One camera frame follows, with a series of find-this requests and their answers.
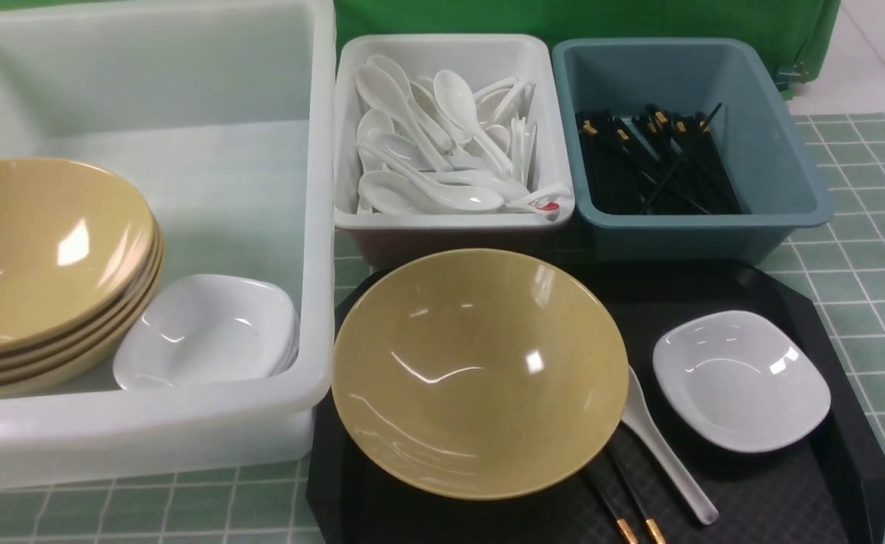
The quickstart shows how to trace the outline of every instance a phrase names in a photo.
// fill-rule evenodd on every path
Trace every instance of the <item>translucent plastic tub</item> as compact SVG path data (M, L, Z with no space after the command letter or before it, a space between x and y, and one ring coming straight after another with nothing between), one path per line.
M757 263L797 228L832 218L825 180L788 108L749 45L719 39L572 40L553 48L556 89L577 209L604 261L729 258ZM721 111L716 144L745 215L610 215L590 200L577 113L639 115L648 103L675 113Z
M552 220L532 214L356 215L362 165L355 131L367 108L355 90L354 74L372 55L385 55L410 77L434 76L445 69L459 73L474 90L515 76L535 82L529 118L538 125L533 159L533 188L573 185L563 126L546 45L515 34L411 34L364 36L342 49L335 88L335 225L348 231L365 261L378 268L398 266L445 250L494 247L529 252L546 232L573 215L573 200Z
M166 238L163 283L276 283L300 354L269 379L118 391L110 362L0 400L0 487L293 460L330 383L330 0L108 2L0 14L0 157L124 175Z

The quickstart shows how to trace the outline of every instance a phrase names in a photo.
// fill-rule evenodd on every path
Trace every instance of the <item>green grid pattern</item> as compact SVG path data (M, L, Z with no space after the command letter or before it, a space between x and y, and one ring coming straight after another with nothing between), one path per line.
M796 232L761 268L815 301L885 451L885 114L796 118L836 216ZM545 257L592 255L574 223ZM372 270L335 238L336 302ZM0 544L321 544L308 463L283 462L0 492Z

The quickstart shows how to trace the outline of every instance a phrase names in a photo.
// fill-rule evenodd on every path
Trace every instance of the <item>stack of yellow bowls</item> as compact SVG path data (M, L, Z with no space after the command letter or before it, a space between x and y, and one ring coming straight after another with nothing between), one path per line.
M0 397L103 361L162 263L159 225L122 177L68 159L0 161Z

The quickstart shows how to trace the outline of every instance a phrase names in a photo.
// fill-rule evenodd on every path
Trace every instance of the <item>gray-blue plastic container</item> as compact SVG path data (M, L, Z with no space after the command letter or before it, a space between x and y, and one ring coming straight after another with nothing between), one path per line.
M738 259L760 262L797 228L832 218L825 180L761 59L735 40L570 40L552 52L556 92L577 209L602 261ZM711 121L745 215L611 215L590 200L577 113L614 116L653 103L681 114L721 111Z

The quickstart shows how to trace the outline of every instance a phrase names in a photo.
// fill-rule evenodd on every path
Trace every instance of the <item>green cloth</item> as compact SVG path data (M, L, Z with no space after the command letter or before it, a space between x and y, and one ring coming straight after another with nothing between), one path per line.
M0 0L0 10L82 0ZM511 32L553 45L570 38L714 36L752 45L771 73L798 65L812 80L840 0L335 0L339 48L366 34Z

